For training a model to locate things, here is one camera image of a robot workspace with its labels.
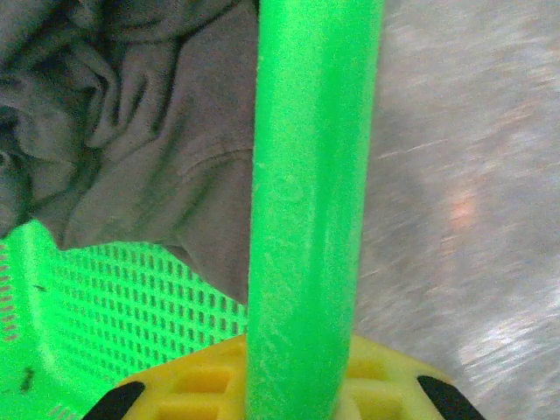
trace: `green mesh basket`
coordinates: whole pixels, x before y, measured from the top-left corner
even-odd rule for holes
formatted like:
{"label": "green mesh basket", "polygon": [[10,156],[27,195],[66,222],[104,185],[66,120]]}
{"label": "green mesh basket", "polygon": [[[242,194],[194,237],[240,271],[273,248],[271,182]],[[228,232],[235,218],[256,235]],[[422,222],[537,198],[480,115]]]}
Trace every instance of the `green mesh basket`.
{"label": "green mesh basket", "polygon": [[243,333],[246,308],[158,246],[0,245],[0,419],[77,420],[123,377]]}

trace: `green plastic tube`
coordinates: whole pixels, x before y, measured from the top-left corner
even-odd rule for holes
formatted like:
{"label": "green plastic tube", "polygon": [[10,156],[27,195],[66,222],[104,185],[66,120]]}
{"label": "green plastic tube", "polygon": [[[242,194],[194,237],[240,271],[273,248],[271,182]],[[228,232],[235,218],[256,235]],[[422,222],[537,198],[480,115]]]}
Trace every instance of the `green plastic tube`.
{"label": "green plastic tube", "polygon": [[262,0],[247,419],[326,420],[352,332],[378,0]]}

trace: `black rubber pad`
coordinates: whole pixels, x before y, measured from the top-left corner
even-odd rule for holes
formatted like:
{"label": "black rubber pad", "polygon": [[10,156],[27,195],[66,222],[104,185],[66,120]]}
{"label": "black rubber pad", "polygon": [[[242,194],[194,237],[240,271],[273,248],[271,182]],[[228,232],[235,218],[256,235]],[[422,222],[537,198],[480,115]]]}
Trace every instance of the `black rubber pad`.
{"label": "black rubber pad", "polygon": [[449,383],[431,376],[418,376],[417,379],[445,420],[484,420],[465,396]]}
{"label": "black rubber pad", "polygon": [[131,382],[110,390],[82,420],[122,420],[145,388],[141,382]]}

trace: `gray fabric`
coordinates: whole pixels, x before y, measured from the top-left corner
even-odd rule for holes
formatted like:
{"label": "gray fabric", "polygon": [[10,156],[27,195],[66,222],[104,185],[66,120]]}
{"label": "gray fabric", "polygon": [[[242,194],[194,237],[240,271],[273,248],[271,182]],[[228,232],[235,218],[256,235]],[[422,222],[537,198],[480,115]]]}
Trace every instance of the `gray fabric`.
{"label": "gray fabric", "polygon": [[36,3],[0,6],[0,124],[26,159],[0,168],[0,233],[34,217],[61,249],[163,244],[244,301],[252,2]]}

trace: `gray floor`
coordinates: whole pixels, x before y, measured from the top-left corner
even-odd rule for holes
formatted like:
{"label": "gray floor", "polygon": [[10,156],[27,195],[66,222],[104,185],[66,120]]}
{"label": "gray floor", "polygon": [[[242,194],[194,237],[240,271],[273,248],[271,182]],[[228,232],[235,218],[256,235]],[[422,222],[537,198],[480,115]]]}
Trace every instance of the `gray floor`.
{"label": "gray floor", "polygon": [[356,327],[560,418],[560,2],[387,0]]}

